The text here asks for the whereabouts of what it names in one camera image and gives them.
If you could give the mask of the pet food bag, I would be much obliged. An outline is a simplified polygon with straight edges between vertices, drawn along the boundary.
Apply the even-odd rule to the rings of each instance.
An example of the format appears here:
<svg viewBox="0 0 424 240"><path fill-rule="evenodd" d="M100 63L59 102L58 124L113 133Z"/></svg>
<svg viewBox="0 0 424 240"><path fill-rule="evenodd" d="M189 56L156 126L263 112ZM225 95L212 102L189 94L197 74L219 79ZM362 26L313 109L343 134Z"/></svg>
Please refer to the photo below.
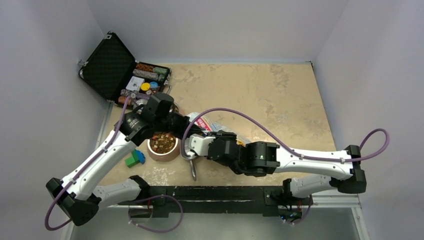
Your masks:
<svg viewBox="0 0 424 240"><path fill-rule="evenodd" d="M246 138L245 136L242 136L239 133L236 133L232 129L218 123L217 121L210 120L205 115L201 116L199 119L197 119L194 123L196 126L203 129L203 132L206 134L208 132L218 132L218 131L225 131L229 133L234 133L237 135L237 143L240 145L245 146L246 144L251 143L251 141Z"/></svg>

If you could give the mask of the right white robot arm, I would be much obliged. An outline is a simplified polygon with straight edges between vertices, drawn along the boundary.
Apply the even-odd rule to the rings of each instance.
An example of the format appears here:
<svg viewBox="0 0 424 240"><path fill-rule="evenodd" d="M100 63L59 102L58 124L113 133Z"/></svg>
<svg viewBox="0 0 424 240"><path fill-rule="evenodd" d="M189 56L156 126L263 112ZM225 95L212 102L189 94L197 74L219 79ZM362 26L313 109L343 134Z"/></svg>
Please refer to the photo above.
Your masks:
<svg viewBox="0 0 424 240"><path fill-rule="evenodd" d="M336 189L343 194L362 194L366 191L365 171L359 162L351 161L348 150L339 152L317 151L319 156L336 156L336 161L307 159L306 151L287 150L273 142L256 141L239 144L232 132L215 131L207 134L206 158L230 168L237 175L265 177L276 173L307 173L303 178L288 178L282 189L269 198L280 205L291 206L309 201L314 193Z"/></svg>

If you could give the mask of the metal food scoop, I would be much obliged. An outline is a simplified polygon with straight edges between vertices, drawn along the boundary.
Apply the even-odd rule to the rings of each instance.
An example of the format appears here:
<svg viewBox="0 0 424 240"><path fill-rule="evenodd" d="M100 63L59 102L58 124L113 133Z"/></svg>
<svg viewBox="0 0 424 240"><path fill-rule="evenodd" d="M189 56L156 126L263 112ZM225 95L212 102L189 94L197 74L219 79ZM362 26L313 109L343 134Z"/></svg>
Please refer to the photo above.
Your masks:
<svg viewBox="0 0 424 240"><path fill-rule="evenodd" d="M189 147L185 145L180 147L180 155L184 160L186 160L189 163L191 177L194 181L197 181L197 173L196 173L194 160L198 156L193 150L189 149Z"/></svg>

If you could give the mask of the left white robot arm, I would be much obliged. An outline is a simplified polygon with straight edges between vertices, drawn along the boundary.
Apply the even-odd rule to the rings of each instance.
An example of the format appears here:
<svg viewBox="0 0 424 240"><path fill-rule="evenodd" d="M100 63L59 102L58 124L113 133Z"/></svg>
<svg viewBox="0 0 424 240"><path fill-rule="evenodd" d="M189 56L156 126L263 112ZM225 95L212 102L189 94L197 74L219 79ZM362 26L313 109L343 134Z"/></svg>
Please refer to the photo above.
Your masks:
<svg viewBox="0 0 424 240"><path fill-rule="evenodd" d="M174 99L163 92L150 96L145 105L123 112L101 145L74 171L63 178L51 178L46 188L54 201L76 226L89 222L108 206L134 201L138 205L149 199L150 186L139 176L122 183L99 186L104 176L126 155L157 133L170 133L182 139L190 118L173 109Z"/></svg>

